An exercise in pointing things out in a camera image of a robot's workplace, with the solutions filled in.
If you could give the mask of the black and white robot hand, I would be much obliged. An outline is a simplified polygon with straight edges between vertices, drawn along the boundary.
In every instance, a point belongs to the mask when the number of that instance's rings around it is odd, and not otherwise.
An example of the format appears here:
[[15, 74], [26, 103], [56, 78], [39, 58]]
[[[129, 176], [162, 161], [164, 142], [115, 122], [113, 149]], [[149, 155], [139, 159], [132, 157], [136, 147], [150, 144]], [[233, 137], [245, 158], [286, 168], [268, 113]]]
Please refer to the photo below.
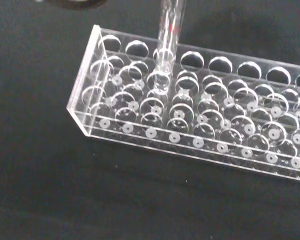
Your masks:
[[106, 3], [106, 0], [35, 0], [40, 4], [49, 4], [68, 10], [87, 10], [95, 9]]

